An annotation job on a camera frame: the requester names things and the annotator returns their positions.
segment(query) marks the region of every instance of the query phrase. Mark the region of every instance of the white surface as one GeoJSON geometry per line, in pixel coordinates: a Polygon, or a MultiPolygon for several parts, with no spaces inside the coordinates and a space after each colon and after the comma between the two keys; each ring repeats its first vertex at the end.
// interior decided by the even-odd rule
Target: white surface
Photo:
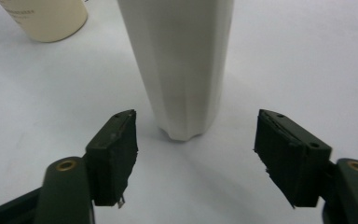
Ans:
{"type": "Polygon", "coordinates": [[[205,133],[219,107],[233,0],[118,0],[158,126],[205,133]]]}
{"type": "Polygon", "coordinates": [[[0,7],[0,204],[134,108],[127,203],[96,207],[96,223],[322,223],[322,200],[293,210],[264,172],[256,116],[283,113],[333,147],[332,161],[358,159],[358,1],[238,0],[219,113],[187,143],[157,128],[117,2],[86,7],[85,26],[51,44],[28,39],[0,7]]]}

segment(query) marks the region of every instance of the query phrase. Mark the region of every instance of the white bottle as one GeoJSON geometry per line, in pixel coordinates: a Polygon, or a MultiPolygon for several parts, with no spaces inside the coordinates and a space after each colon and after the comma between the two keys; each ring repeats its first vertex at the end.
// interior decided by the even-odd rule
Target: white bottle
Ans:
{"type": "Polygon", "coordinates": [[[158,126],[174,140],[216,115],[233,0],[118,0],[158,126]]]}
{"type": "Polygon", "coordinates": [[[29,37],[41,42],[66,38],[88,17],[82,0],[0,0],[0,4],[29,37]]]}

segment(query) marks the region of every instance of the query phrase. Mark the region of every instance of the white cylindrical container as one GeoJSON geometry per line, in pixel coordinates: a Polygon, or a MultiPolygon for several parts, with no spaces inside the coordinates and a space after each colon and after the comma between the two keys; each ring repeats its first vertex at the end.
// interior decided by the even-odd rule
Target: white cylindrical container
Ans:
{"type": "Polygon", "coordinates": [[[118,0],[158,126],[174,140],[216,115],[233,0],[118,0]]]}
{"type": "Polygon", "coordinates": [[[82,0],[0,0],[0,4],[29,37],[41,42],[66,38],[88,17],[82,0]]]}

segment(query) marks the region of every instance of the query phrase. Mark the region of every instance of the white table surface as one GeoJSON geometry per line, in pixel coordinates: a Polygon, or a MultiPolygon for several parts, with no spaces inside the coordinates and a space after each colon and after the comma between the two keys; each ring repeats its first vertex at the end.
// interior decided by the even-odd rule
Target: white table surface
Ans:
{"type": "Polygon", "coordinates": [[[258,109],[293,119],[358,159],[358,1],[237,0],[221,107],[211,129],[170,141],[155,123],[114,0],[63,41],[30,40],[0,6],[0,204],[41,186],[56,160],[83,156],[115,113],[138,112],[139,155],[122,209],[96,223],[322,223],[293,209],[252,151],[258,109]]]}

